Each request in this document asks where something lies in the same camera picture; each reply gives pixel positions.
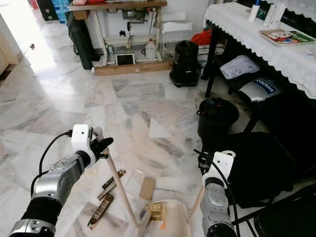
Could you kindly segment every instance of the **wooden shelf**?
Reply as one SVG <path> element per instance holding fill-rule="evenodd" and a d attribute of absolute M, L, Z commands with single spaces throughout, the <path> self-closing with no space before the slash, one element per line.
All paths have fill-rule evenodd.
<path fill-rule="evenodd" d="M 167 6 L 166 0 L 143 0 L 143 1 L 118 1 L 108 0 L 105 2 L 86 3 L 85 5 L 69 4 L 70 11 L 97 10 L 97 9 L 131 9 L 139 7 Z"/>

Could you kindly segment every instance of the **white plastic jug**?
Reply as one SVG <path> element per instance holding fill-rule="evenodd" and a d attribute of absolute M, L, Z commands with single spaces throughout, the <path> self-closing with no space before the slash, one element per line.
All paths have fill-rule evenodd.
<path fill-rule="evenodd" d="M 145 46 L 146 50 L 146 58 L 148 59 L 155 59 L 156 55 L 156 45 L 154 44 L 152 39 L 149 39 L 149 42 Z"/>

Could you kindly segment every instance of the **wooden plank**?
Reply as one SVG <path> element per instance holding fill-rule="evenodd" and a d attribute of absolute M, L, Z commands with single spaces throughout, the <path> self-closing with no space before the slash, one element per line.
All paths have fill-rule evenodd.
<path fill-rule="evenodd" d="M 89 10 L 74 11 L 74 17 L 76 20 L 85 20 L 88 19 L 89 13 Z"/>
<path fill-rule="evenodd" d="M 94 74 L 96 76 L 113 76 L 131 73 L 146 73 L 170 70 L 172 62 L 154 62 L 154 63 L 138 63 L 131 65 L 95 67 Z"/>
<path fill-rule="evenodd" d="M 10 64 L 19 63 L 19 60 L 17 59 L 16 55 L 13 54 L 12 49 L 10 48 L 2 33 L 0 33 L 0 49 Z"/>
<path fill-rule="evenodd" d="M 85 5 L 69 4 L 70 11 L 79 10 L 98 10 L 98 9 L 131 9 L 137 7 L 156 7 L 167 6 L 166 0 L 144 0 L 144 1 L 114 1 L 114 2 L 95 2 L 86 3 Z"/>

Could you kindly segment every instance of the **black trash bin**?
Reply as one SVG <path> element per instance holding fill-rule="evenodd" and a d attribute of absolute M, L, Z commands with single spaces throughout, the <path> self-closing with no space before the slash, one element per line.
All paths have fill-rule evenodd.
<path fill-rule="evenodd" d="M 202 101 L 197 115 L 199 115 L 197 133 L 202 140 L 212 135 L 226 134 L 239 118 L 237 107 L 222 98 Z"/>

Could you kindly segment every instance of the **folded cloth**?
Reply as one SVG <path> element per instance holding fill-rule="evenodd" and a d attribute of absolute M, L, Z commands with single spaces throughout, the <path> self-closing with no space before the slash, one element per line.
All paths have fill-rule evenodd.
<path fill-rule="evenodd" d="M 226 79 L 233 79 L 245 73 L 255 73 L 260 67 L 246 55 L 240 55 L 220 67 Z"/>

